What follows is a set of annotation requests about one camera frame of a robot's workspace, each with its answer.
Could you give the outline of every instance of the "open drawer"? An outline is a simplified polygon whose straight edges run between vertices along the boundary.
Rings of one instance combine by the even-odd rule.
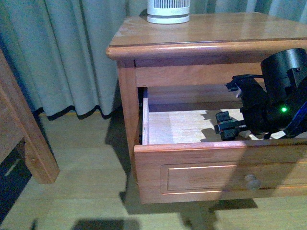
[[[304,134],[221,141],[215,114],[243,119],[234,99],[223,85],[145,91],[142,144],[134,148],[142,203],[307,195]]]

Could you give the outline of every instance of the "wooden furniture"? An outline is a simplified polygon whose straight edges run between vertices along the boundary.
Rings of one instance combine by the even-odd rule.
[[[174,25],[125,20],[106,53],[118,64],[143,203],[307,195],[306,138],[222,142],[213,130],[220,109],[240,116],[224,84],[261,74],[263,59],[296,47],[307,49],[307,25],[261,13],[191,15]]]
[[[37,182],[55,182],[59,168],[0,51],[0,162],[17,146]]]

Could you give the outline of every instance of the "nightstand leg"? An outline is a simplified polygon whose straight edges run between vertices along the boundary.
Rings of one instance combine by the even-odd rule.
[[[118,61],[118,75],[132,173],[137,179],[134,146],[139,145],[139,98],[134,60]]]

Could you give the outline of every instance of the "green led light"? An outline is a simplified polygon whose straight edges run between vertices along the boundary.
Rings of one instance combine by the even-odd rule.
[[[288,108],[287,107],[282,107],[282,112],[285,113],[288,111]]]

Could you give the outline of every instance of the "drawer front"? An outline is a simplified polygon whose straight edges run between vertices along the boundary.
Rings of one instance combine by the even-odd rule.
[[[138,145],[134,150],[143,203],[307,195],[306,139]],[[245,188],[248,174],[262,181],[262,189]]]
[[[307,161],[247,166],[236,162],[163,165],[161,192],[246,190],[247,175],[254,175],[261,182],[262,189],[277,188],[281,184],[307,184],[306,169]]]

